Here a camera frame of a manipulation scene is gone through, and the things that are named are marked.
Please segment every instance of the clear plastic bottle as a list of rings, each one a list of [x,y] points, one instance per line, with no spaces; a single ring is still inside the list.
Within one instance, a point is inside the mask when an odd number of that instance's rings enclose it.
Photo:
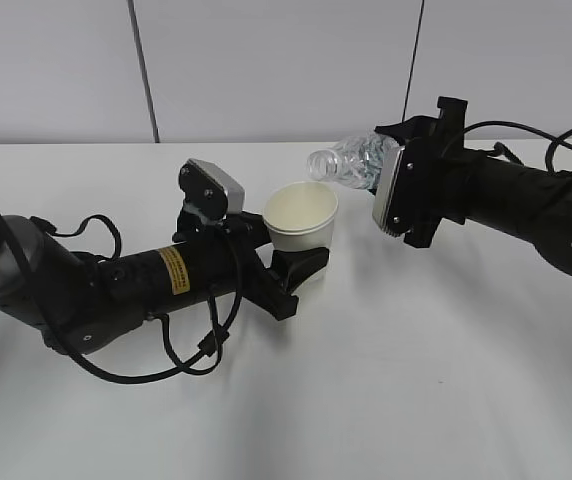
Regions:
[[[337,182],[346,187],[370,189],[379,183],[384,158],[399,145],[375,132],[344,138],[332,148],[308,157],[308,173],[313,180]]]

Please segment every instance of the sticker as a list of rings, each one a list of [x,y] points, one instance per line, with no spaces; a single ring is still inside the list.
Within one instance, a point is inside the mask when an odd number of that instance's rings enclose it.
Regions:
[[[174,247],[165,247],[157,250],[166,264],[170,276],[173,295],[180,295],[190,290],[188,270],[180,253]]]

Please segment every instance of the white wall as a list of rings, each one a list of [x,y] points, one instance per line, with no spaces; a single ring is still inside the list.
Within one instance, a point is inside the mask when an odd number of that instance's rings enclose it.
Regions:
[[[136,0],[162,141],[397,121],[419,0]],[[410,101],[572,126],[572,0],[429,0]],[[514,137],[506,130],[477,137]],[[148,142],[126,0],[0,0],[0,142]]]
[[[448,0],[426,6],[410,111],[438,95],[470,101],[468,121],[572,127],[572,0]],[[514,130],[478,137],[523,136]]]
[[[124,0],[0,0],[0,143],[150,142]]]
[[[162,141],[332,139],[401,114],[416,0],[137,2]]]

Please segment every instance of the white table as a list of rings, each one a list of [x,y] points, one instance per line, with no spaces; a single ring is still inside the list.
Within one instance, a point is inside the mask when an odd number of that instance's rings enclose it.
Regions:
[[[542,166],[543,142],[508,143]],[[0,146],[0,210],[62,231],[102,212],[125,253],[157,248],[188,157],[227,170],[259,211],[319,146]],[[281,324],[244,302],[212,376],[104,383],[0,313],[0,480],[572,479],[572,278],[473,223],[444,222],[415,250],[378,231],[369,194],[336,190],[323,285]],[[100,226],[65,244],[112,248]],[[180,351],[207,328],[204,305],[178,312]],[[92,359],[169,365],[155,322]]]

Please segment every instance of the paper cup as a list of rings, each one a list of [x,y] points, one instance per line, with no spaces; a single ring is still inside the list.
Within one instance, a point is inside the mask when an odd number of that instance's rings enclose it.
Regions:
[[[292,183],[275,192],[263,213],[275,249],[300,252],[330,248],[338,205],[337,195],[324,183]],[[319,280],[325,270],[305,283]]]

